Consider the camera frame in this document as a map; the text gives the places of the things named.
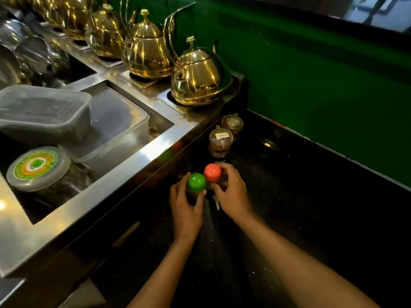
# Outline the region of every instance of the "small glass jar with lid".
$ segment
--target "small glass jar with lid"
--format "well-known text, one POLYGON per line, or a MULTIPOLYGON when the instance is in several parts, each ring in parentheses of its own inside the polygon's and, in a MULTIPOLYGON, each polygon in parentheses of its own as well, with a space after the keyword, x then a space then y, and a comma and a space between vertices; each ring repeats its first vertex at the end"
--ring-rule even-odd
POLYGON ((7 181, 16 190, 33 193, 52 207, 59 207, 92 184, 92 180, 66 152, 40 147, 15 160, 7 181))
POLYGON ((229 130, 233 134, 234 141, 240 138, 240 131, 244 127, 243 119, 236 114, 229 114, 221 119, 221 127, 229 130))
POLYGON ((229 130, 221 128, 220 125, 217 125, 210 133, 208 139, 210 140, 208 151, 216 158, 225 158, 229 154, 234 140, 233 134, 229 130))

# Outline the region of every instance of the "green and orange label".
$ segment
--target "green and orange label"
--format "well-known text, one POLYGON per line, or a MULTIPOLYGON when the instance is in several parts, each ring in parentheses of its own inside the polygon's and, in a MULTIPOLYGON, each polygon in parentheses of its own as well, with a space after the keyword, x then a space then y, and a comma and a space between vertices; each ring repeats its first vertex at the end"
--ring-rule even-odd
POLYGON ((20 159, 14 167, 17 179, 29 180, 49 172, 57 163, 57 154, 51 150, 39 150, 20 159))

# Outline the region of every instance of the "stainless steel counter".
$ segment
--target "stainless steel counter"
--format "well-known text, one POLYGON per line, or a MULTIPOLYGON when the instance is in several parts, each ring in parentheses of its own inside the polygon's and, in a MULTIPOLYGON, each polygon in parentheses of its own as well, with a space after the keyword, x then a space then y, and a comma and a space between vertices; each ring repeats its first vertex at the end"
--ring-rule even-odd
POLYGON ((127 70, 124 65, 106 68, 92 57, 91 50, 80 51, 73 46, 69 38, 61 38, 51 33, 49 29, 45 30, 34 23, 30 25, 96 72, 70 83, 64 87, 65 89, 87 91, 98 84, 105 84, 143 108, 151 117, 150 127, 159 129, 160 135, 35 225, 30 222, 13 191, 0 174, 0 275, 2 277, 15 276, 13 272, 23 263, 29 261, 44 246, 74 225, 152 161, 158 159, 173 144, 193 129, 201 129, 212 123, 208 117, 219 112, 226 102, 238 94, 243 78, 236 75, 237 85, 233 86, 222 100, 207 108, 198 108, 182 115, 157 99, 157 95, 167 90, 167 83, 157 83, 146 89, 138 89, 121 76, 127 70))

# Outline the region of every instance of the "plastic food container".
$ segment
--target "plastic food container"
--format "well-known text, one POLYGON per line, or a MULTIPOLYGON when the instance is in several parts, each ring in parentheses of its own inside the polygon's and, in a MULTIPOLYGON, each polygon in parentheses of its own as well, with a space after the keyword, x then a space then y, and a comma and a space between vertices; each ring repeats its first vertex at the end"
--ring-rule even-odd
POLYGON ((233 134, 234 141, 240 138, 240 131, 244 127, 243 119, 236 114, 229 114, 221 119, 221 127, 228 129, 233 134))
POLYGON ((150 116, 109 87, 93 95, 90 113, 89 134, 80 145, 65 149, 74 162, 98 175, 105 175, 150 141, 150 116))
POLYGON ((0 91, 0 131, 30 144, 78 145, 90 129, 91 95, 13 85, 0 91))
POLYGON ((41 147, 15 160, 7 181, 20 191, 35 193, 50 206, 59 207, 91 185, 91 179, 58 147, 41 147))
POLYGON ((216 158, 225 158, 234 140, 233 134, 229 130, 220 128, 220 125, 211 131, 208 139, 210 140, 208 151, 216 158))

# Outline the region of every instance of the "stainless steel panel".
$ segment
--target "stainless steel panel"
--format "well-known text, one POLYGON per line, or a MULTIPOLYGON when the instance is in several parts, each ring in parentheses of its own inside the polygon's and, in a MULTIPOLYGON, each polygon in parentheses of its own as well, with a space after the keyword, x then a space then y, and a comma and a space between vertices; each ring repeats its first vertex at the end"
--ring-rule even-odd
MULTIPOLYGON (((0 275, 2 277, 24 277, 38 270, 40 265, 48 263, 72 242, 65 238, 66 241, 63 240, 58 246, 53 247, 56 238, 61 238, 63 232, 67 233, 69 228, 126 182, 132 181, 138 187, 152 176, 168 162, 160 156, 170 150, 176 142, 186 138, 187 144, 218 119, 223 105, 239 93, 243 79, 243 76, 238 75, 237 83, 219 102, 182 115, 157 98, 159 94, 169 89, 169 84, 158 82, 146 89, 139 89, 121 76, 127 70, 124 65, 106 68, 94 60, 88 52, 75 48, 70 39, 61 38, 40 25, 33 24, 33 28, 48 40, 58 43, 63 50, 96 72, 94 75, 68 84, 63 87, 64 89, 84 91, 95 88, 98 84, 109 84, 111 88, 150 115, 150 128, 156 130, 158 134, 148 145, 35 225, 30 222, 13 191, 0 175, 0 275)), ((114 207, 117 202, 109 204, 114 207)))

